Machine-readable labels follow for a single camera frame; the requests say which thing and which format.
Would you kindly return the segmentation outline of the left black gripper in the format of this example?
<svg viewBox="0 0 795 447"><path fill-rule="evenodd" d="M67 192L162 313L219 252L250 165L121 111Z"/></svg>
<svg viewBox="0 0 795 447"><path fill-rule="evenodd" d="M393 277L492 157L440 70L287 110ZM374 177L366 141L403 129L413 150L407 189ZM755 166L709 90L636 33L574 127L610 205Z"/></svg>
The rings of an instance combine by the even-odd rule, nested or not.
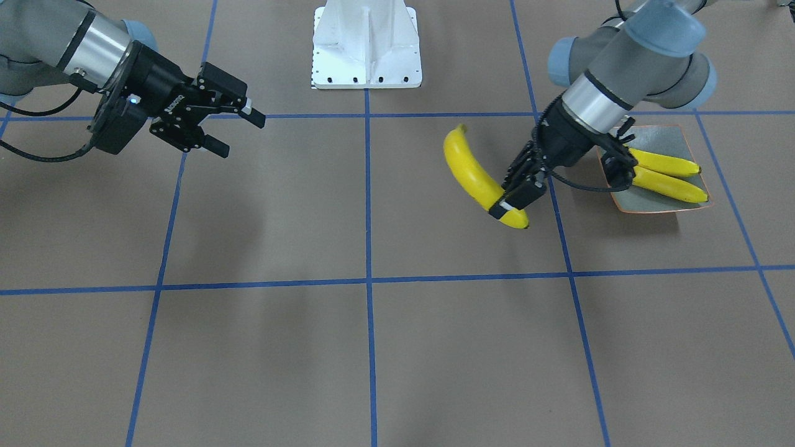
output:
<svg viewBox="0 0 795 447"><path fill-rule="evenodd" d="M553 172L556 167L573 167L596 145L601 145L607 135L596 132L569 113L561 99L555 99L544 110L533 129L531 139L519 156L509 165L503 179L504 193L488 207L488 214L497 220L528 220L524 209L547 192L545 176L527 176L531 167L544 167L548 175L567 186L581 190L600 190L567 180Z"/></svg>

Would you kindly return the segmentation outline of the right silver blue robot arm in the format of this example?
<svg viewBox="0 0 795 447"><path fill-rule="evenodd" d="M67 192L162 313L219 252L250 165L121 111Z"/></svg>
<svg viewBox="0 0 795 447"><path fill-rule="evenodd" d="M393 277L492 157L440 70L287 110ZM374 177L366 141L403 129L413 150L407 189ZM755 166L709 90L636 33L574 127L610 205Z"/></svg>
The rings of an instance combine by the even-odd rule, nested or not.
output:
<svg viewBox="0 0 795 447"><path fill-rule="evenodd" d="M81 93L101 96L89 141L70 155L32 155L2 142L25 159L62 163L93 149L117 155L145 125L182 152L227 158L229 145L202 129L207 117L236 114L258 128L266 124L241 79L209 62L194 77L184 74L145 24L113 20L88 2L3 1L1 28L2 109L40 118L70 107Z"/></svg>

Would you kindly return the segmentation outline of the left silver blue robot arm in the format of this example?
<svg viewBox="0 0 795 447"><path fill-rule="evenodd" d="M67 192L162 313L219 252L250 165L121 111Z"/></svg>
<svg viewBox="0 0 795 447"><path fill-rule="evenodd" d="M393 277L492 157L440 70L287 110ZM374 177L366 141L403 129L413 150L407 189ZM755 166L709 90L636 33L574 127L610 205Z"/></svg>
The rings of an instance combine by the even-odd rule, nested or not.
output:
<svg viewBox="0 0 795 447"><path fill-rule="evenodd" d="M559 40L548 74L565 90L545 108L486 211L501 219L522 211L547 191L559 166L572 167L594 147L604 150L608 187L624 191L637 161L624 145L640 102L693 109L717 85L717 71L697 48L706 28L696 13L710 1L638 1L619 9L587 37Z"/></svg>

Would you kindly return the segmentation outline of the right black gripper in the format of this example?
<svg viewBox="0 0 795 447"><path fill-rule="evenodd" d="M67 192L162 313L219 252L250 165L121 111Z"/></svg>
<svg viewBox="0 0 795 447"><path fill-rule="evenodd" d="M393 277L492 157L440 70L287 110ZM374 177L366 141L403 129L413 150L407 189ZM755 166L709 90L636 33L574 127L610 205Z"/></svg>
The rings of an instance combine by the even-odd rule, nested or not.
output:
<svg viewBox="0 0 795 447"><path fill-rule="evenodd" d="M204 149L226 159L230 145L201 127L208 116L236 114L258 129L265 127L266 116L249 106L248 86L241 79L208 61L191 78L144 43L133 43L131 49L124 95L142 97L151 120L148 129L167 144L183 152Z"/></svg>

